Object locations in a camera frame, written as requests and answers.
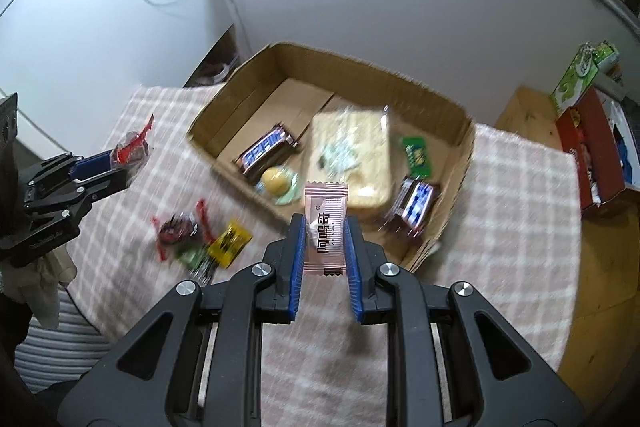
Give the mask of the pink snack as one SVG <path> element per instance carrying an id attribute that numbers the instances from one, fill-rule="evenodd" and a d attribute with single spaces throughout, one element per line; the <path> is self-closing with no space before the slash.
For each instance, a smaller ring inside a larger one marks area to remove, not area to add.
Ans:
<path id="1" fill-rule="evenodd" d="M 342 274 L 345 268 L 344 222 L 347 199 L 348 186 L 344 183 L 305 184 L 306 273 L 325 277 Z"/>

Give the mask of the large cracker pack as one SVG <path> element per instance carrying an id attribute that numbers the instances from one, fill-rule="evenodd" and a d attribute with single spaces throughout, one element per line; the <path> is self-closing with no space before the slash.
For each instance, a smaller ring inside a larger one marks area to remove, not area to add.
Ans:
<path id="1" fill-rule="evenodd" d="M 386 206 L 393 192 L 386 110 L 345 107 L 314 115 L 305 180 L 346 184 L 353 210 Z"/>

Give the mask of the open cardboard box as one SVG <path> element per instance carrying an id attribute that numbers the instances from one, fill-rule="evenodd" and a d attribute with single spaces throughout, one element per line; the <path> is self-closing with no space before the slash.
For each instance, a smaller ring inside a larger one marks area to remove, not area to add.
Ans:
<path id="1" fill-rule="evenodd" d="M 412 79 L 273 43 L 196 116 L 193 146 L 219 176 L 286 222 L 308 182 L 348 186 L 364 236 L 416 271 L 448 225 L 475 139 L 457 103 Z"/>

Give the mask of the red dark snack packet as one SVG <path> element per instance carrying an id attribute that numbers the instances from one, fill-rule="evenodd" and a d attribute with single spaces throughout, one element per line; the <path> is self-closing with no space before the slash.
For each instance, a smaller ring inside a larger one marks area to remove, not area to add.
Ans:
<path id="1" fill-rule="evenodd" d="M 192 211 L 175 213 L 166 220 L 153 217 L 152 225 L 160 261 L 201 251 L 215 240 L 204 199 L 199 199 Z"/>

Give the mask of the green snack packet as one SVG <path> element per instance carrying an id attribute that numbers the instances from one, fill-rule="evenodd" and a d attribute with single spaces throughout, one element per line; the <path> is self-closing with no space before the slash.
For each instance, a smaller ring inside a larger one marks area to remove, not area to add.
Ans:
<path id="1" fill-rule="evenodd" d="M 178 261 L 188 270 L 189 277 L 200 286 L 212 283 L 217 270 L 217 262 L 209 256 L 206 246 L 198 246 L 183 251 Z"/>

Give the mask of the yellow snack packet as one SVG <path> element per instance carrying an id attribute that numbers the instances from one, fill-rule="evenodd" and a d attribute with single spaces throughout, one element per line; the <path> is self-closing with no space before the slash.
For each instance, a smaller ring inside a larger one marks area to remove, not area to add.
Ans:
<path id="1" fill-rule="evenodd" d="M 221 268 L 228 269 L 253 235 L 236 220 L 230 220 L 227 228 L 207 247 L 207 254 Z"/>

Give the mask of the red clear candy wrapper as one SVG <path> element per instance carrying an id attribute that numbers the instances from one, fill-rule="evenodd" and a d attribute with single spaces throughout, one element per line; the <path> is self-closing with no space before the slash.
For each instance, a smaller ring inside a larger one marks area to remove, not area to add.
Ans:
<path id="1" fill-rule="evenodd" d="M 144 127 L 139 131 L 130 131 L 122 141 L 118 142 L 110 154 L 112 169 L 134 171 L 145 164 L 150 155 L 148 135 L 153 129 L 154 115 L 151 115 Z"/>

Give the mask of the dark chocolate bar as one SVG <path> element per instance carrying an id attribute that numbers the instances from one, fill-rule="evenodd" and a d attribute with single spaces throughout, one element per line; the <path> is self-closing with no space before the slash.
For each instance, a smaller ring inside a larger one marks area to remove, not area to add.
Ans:
<path id="1" fill-rule="evenodd" d="M 245 178 L 260 176 L 271 161 L 283 152 L 295 152 L 298 140 L 284 124 L 275 124 L 242 152 L 233 164 Z"/>

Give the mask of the yellow round candy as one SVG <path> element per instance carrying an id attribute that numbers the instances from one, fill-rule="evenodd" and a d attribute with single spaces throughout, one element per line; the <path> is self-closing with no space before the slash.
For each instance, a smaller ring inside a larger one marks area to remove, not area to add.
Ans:
<path id="1" fill-rule="evenodd" d="M 300 197 L 298 173 L 285 166 L 268 168 L 255 188 L 276 206 L 291 205 Z"/>

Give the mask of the small green candy packet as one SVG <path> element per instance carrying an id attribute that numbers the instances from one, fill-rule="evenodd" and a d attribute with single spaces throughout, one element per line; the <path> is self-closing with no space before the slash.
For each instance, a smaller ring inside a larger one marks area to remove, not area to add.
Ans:
<path id="1" fill-rule="evenodd" d="M 409 176 L 421 180 L 431 179 L 432 164 L 426 141 L 420 136 L 404 136 L 401 144 L 405 151 Z"/>

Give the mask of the pink plaid blanket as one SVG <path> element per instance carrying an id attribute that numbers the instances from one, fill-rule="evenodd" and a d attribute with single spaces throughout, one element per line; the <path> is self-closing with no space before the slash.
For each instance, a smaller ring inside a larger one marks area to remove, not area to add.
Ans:
<path id="1" fill-rule="evenodd" d="M 122 193 L 82 220 L 68 251 L 78 273 L 70 295 L 108 340 L 122 337 L 186 275 L 162 261 L 155 220 L 205 200 L 215 228 L 236 220 L 253 238 L 236 269 L 280 239 L 271 219 L 220 176 L 186 139 L 212 88 L 141 88 L 106 138 L 151 127 L 152 152 Z M 447 228 L 419 269 L 424 282 L 465 280 L 552 367 L 564 355 L 579 272 L 580 217 L 570 158 L 477 126 L 471 164 Z M 262 421 L 267 426 L 381 426 L 385 421 L 386 329 L 357 323 L 346 277 L 309 275 L 296 320 L 268 326 L 262 343 Z"/>

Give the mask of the green paper bag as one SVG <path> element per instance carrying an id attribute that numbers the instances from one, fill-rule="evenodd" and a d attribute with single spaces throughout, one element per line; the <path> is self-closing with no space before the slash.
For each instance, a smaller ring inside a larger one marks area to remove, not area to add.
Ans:
<path id="1" fill-rule="evenodd" d="M 582 95 L 603 75 L 615 86 L 622 87 L 620 52 L 606 40 L 595 46 L 589 42 L 581 44 L 559 83 L 550 94 L 556 116 L 560 117 L 570 106 L 574 106 Z"/>

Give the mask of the red storage box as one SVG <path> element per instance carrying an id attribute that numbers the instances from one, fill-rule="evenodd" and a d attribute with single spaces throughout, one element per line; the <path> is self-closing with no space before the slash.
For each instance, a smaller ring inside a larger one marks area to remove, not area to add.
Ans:
<path id="1" fill-rule="evenodd" d="M 565 153 L 574 157 L 584 216 L 616 213 L 639 204 L 638 155 L 625 142 L 623 126 L 608 118 L 604 95 L 589 88 L 555 121 Z"/>

